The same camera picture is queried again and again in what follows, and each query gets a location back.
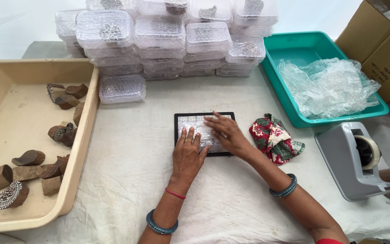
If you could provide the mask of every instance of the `red thread bracelet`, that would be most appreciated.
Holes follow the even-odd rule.
[[[176,196],[176,197],[178,197],[178,198],[181,198],[181,199],[183,199],[183,200],[186,199],[186,197],[180,196],[180,195],[178,195],[178,194],[176,194],[176,193],[174,193],[174,192],[172,192],[172,191],[166,189],[166,187],[165,187],[165,191],[168,192],[168,193],[171,193],[171,194],[173,194],[174,196]]]

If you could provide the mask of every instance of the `woman's right hand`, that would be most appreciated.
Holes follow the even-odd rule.
[[[227,117],[222,116],[216,111],[213,115],[217,117],[204,116],[204,124],[211,127],[211,133],[221,142],[222,146],[231,154],[247,160],[254,151],[257,151],[249,141],[243,136],[243,133],[237,126],[237,123]]]

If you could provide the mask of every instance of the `teal plastic tray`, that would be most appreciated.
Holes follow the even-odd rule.
[[[320,31],[279,33],[264,38],[266,58],[262,65],[269,77],[276,94],[291,123],[296,128],[314,127],[328,125],[338,122],[356,121],[370,117],[382,116],[389,112],[386,103],[376,94],[380,104],[366,108],[360,113],[346,115],[333,119],[307,119],[300,112],[291,96],[284,80],[277,69],[281,59],[291,60],[291,63],[298,66],[305,66],[320,59],[348,59],[339,47]]]

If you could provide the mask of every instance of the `beige plastic tray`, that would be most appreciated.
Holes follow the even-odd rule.
[[[31,149],[45,153],[44,164],[70,154],[59,193],[45,197],[41,179],[27,182],[24,204],[0,210],[0,232],[39,227],[71,210],[98,105],[98,73],[88,59],[0,60],[0,166],[15,167],[11,159]],[[62,121],[73,122],[74,108],[62,110],[52,103],[46,83],[89,85],[71,150],[47,132]]]

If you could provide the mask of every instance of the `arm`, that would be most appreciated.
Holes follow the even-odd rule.
[[[195,139],[193,137],[194,128],[191,127],[187,138],[193,140],[193,143],[185,142],[186,129],[183,128],[181,138],[178,139],[172,154],[172,175],[166,188],[180,196],[186,196],[210,149],[210,146],[207,146],[198,154],[201,135],[197,133]],[[172,228],[177,221],[183,202],[183,199],[164,191],[153,213],[153,221],[161,228]],[[169,244],[171,236],[158,234],[147,225],[138,244]]]
[[[291,178],[260,150],[252,147],[234,120],[225,118],[217,112],[213,113],[218,119],[205,117],[205,124],[213,128],[213,135],[220,140],[223,147],[248,162],[273,191],[281,192],[290,186]],[[290,195],[281,197],[280,201],[309,232],[316,243],[324,238],[349,243],[335,219],[299,185]]]

